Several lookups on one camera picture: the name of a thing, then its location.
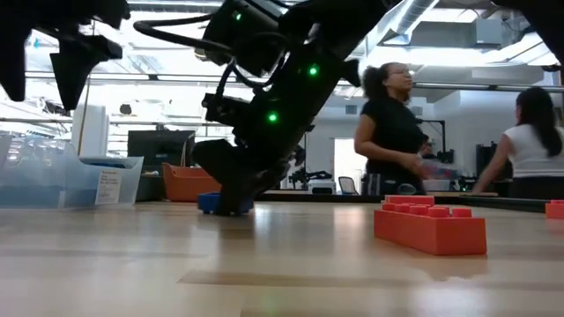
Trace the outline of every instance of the clear plastic bin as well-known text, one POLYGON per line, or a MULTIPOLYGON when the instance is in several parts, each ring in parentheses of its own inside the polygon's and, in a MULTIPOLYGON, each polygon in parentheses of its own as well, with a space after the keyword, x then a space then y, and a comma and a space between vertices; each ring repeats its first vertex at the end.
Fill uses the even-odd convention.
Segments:
POLYGON ((423 187, 426 191, 449 191, 450 180, 424 180, 423 187))
POLYGON ((0 137, 2 162, 0 208, 56 209, 93 207, 108 201, 133 204, 143 158, 79 158, 64 141, 4 136, 0 137), (2 146, 6 140, 9 146, 2 146), (108 185, 108 178, 100 180, 108 174, 114 185, 119 183, 119 195, 117 186, 108 185))

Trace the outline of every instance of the woman with dark hair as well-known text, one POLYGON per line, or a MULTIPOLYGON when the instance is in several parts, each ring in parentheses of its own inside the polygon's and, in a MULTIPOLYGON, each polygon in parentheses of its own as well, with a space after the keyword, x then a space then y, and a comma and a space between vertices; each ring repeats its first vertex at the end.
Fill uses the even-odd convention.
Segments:
POLYGON ((369 195, 392 195, 411 185, 423 194, 423 170, 417 155, 425 135, 406 103, 412 76, 402 63, 369 67, 362 77, 367 103, 360 115, 354 150, 366 157, 369 195))
POLYGON ((516 101, 516 118, 517 125, 503 132, 473 193, 483 192, 509 159, 513 164, 512 197, 564 197, 564 129, 556 127, 550 94, 540 87, 521 92, 516 101))

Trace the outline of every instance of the glasses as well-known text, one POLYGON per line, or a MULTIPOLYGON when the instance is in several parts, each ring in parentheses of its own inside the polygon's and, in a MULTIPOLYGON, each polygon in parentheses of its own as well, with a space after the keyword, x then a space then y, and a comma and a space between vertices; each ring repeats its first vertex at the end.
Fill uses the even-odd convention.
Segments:
POLYGON ((408 69, 405 70, 394 70, 390 72, 390 75, 404 75, 404 76, 411 76, 411 72, 408 69))

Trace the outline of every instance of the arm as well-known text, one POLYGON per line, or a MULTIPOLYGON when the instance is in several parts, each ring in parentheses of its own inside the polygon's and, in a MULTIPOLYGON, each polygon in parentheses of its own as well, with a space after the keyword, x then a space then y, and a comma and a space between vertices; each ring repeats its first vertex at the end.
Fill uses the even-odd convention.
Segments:
POLYGON ((490 164, 487 165, 484 172, 482 172, 482 174, 479 176, 478 183, 476 183, 474 190, 472 190, 473 194, 479 194, 486 189, 487 185, 489 185, 501 171, 501 169, 503 169, 505 162, 508 160, 508 156, 511 152, 511 140, 508 136, 502 135, 500 143, 497 145, 497 149, 495 149, 495 154, 493 155, 490 164))
POLYGON ((398 162, 403 153, 384 149, 372 142, 375 129, 376 122, 372 118, 366 114, 360 116, 359 127, 354 135, 354 151, 368 159, 398 162))

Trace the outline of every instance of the blue lego brick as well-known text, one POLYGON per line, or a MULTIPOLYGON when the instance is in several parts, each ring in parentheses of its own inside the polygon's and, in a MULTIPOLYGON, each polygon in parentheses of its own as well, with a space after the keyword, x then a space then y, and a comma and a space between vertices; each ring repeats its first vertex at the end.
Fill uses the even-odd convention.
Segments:
MULTIPOLYGON (((207 193, 197 196, 197 208, 205 215, 212 214, 219 205, 219 193, 207 193)), ((252 199, 243 202, 237 210, 241 214, 249 213, 255 207, 252 199)))

